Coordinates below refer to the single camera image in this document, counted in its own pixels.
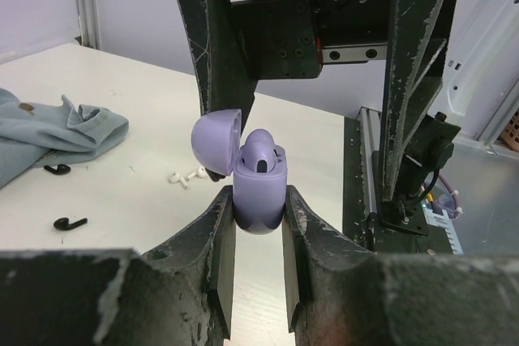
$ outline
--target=bolt hole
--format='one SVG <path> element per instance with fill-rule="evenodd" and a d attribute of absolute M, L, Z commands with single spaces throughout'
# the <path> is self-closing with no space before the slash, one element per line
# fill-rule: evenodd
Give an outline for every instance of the bolt hole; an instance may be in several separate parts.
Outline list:
<path fill-rule="evenodd" d="M 370 58 L 370 59 L 373 59 L 375 58 L 376 56 L 378 55 L 377 51 L 374 50 L 374 49 L 368 49 L 366 51 L 366 57 Z"/>
<path fill-rule="evenodd" d="M 337 52 L 336 50 L 330 52 L 330 59 L 332 59 L 333 61 L 337 61 L 339 58 L 341 58 L 341 54 L 339 52 Z"/>
<path fill-rule="evenodd" d="M 309 45 L 311 43 L 311 38 L 309 36 L 302 36 L 301 43 L 304 45 Z"/>

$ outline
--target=white table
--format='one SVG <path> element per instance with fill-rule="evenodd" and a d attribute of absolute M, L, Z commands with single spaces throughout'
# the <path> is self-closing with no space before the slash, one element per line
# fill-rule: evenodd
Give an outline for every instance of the white table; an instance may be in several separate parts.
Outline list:
<path fill-rule="evenodd" d="M 105 106 L 130 120 L 126 140 L 98 159 L 56 177 L 43 169 L 0 190 L 0 250 L 127 248 L 143 253 L 201 214 L 223 185 L 194 179 L 169 184 L 173 171 L 199 164 L 191 128 L 199 117 L 195 78 L 78 45 L 62 45 L 0 66 L 0 87 L 23 101 Z M 341 228 L 343 119 L 256 95 L 247 132 L 263 127 L 285 148 L 289 184 L 318 215 Z M 61 217 L 88 218 L 61 233 Z M 294 344 L 288 334 L 281 229 L 238 231 L 232 345 Z"/>

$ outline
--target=purple charging case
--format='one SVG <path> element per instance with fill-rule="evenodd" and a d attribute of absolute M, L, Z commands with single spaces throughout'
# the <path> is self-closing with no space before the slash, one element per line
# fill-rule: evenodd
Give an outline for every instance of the purple charging case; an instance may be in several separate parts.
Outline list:
<path fill-rule="evenodd" d="M 253 234 L 275 230 L 283 217 L 286 196 L 285 149 L 263 129 L 252 131 L 239 147 L 242 111 L 227 109 L 201 117 L 191 132 L 196 159 L 206 168 L 233 177 L 237 225 Z"/>

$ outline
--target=light blue towel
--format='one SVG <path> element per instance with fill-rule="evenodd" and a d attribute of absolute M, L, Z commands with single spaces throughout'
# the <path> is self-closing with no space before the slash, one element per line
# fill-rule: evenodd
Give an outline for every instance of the light blue towel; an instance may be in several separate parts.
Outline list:
<path fill-rule="evenodd" d="M 93 160 L 121 143 L 128 120 L 108 109 L 21 103 L 0 88 L 0 188 L 30 167 Z"/>

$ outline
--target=case lid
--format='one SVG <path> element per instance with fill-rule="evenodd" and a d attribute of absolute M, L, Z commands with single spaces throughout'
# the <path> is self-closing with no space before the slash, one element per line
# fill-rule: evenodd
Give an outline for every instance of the case lid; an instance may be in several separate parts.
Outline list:
<path fill-rule="evenodd" d="M 214 173 L 230 176 L 242 137 L 242 110 L 225 109 L 200 117 L 191 132 L 196 159 Z"/>

